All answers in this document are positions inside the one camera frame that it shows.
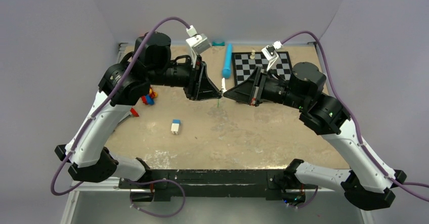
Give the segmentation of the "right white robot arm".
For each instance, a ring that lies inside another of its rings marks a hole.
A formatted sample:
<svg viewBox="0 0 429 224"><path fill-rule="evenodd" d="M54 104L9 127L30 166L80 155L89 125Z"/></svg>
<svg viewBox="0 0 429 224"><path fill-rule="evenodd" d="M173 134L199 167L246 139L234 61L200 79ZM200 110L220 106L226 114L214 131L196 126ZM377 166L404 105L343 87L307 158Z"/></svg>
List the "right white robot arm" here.
<svg viewBox="0 0 429 224"><path fill-rule="evenodd" d="M393 188L405 181L406 174L383 163L358 137L349 111L323 92L325 81L326 76L309 62L294 65L289 80L272 78L256 67L247 80L226 91L224 97L251 106L268 101L298 109L300 121L329 142L349 165L340 170L294 159L282 177L273 178L282 190L315 185L342 193L362 210L390 207L396 197Z"/></svg>

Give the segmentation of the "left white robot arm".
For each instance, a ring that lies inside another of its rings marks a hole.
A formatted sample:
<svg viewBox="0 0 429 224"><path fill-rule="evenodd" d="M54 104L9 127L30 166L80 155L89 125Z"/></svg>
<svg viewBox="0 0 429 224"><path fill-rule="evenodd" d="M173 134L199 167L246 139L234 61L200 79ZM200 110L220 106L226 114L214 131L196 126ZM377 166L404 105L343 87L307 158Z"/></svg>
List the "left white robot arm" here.
<svg viewBox="0 0 429 224"><path fill-rule="evenodd" d="M57 156L68 163L75 181L99 183L109 177L131 180L138 188L150 184L149 167L139 158L126 158L109 151L105 144L119 122L130 113L153 85L181 87L192 101L219 99L220 90L208 78L201 54L210 47L204 34L186 40L188 55L171 57L171 40L160 32L147 33L122 62L110 66L99 83L86 121L68 144L59 145Z"/></svg>

